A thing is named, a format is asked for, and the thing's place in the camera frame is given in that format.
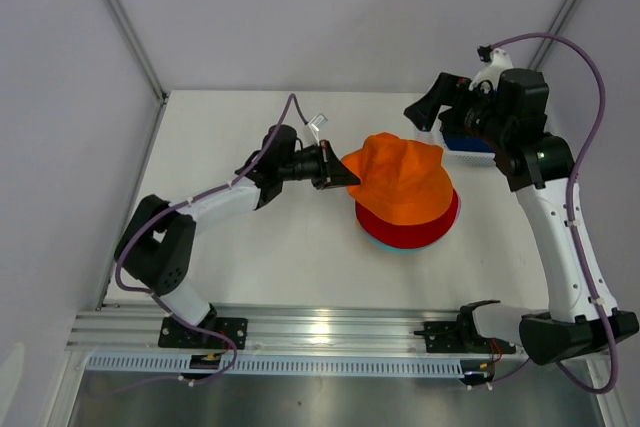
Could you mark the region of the orange bucket hat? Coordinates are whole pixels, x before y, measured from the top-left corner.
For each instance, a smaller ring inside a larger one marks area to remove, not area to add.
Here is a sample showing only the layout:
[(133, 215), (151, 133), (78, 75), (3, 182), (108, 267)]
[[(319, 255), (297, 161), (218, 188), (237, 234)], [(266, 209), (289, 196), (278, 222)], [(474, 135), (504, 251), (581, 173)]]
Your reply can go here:
[(377, 218), (394, 225), (421, 225), (442, 217), (452, 204), (453, 183), (444, 150), (382, 132), (342, 158), (360, 183), (347, 192)]

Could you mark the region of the teal bucket hat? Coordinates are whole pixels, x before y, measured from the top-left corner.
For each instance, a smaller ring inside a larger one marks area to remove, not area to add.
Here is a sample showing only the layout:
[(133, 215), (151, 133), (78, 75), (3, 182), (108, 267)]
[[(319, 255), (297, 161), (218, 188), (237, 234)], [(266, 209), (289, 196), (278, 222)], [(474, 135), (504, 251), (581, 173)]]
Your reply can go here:
[(392, 253), (399, 253), (399, 254), (417, 253), (417, 252), (424, 251), (425, 249), (428, 248), (428, 246), (422, 246), (417, 248), (394, 247), (382, 242), (378, 242), (376, 239), (373, 239), (373, 244), (385, 252), (392, 252)]

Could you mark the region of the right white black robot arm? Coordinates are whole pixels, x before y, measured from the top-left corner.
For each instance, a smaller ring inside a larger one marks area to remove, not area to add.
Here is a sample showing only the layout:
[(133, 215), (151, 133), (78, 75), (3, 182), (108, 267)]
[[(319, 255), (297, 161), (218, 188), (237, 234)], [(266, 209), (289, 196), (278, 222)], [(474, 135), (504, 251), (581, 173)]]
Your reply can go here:
[[(577, 193), (568, 201), (574, 159), (567, 142), (546, 132), (549, 87), (542, 73), (510, 68), (494, 80), (442, 73), (404, 111), (422, 132), (444, 132), (488, 144), (496, 167), (529, 222), (545, 272), (548, 308), (535, 313), (498, 301), (462, 307), (457, 342), (477, 351), (491, 338), (521, 345), (538, 365), (604, 350), (639, 331), (635, 313), (621, 310), (608, 291), (584, 235)], [(582, 233), (574, 242), (572, 233)]]

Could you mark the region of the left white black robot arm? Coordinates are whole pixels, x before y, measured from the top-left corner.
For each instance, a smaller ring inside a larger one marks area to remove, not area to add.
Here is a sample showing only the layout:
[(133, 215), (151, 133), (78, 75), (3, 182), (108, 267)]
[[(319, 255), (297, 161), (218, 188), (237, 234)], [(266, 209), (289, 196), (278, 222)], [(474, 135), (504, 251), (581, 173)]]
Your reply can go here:
[(156, 195), (136, 207), (114, 252), (115, 279), (126, 290), (121, 272), (139, 281), (177, 322), (194, 347), (209, 345), (216, 335), (214, 306), (189, 280), (196, 236), (239, 214), (256, 211), (281, 194), (289, 181), (311, 182), (317, 190), (350, 187), (360, 179), (334, 153), (327, 140), (298, 148), (297, 131), (274, 125), (261, 149), (253, 152), (235, 177), (190, 199), (170, 202)]

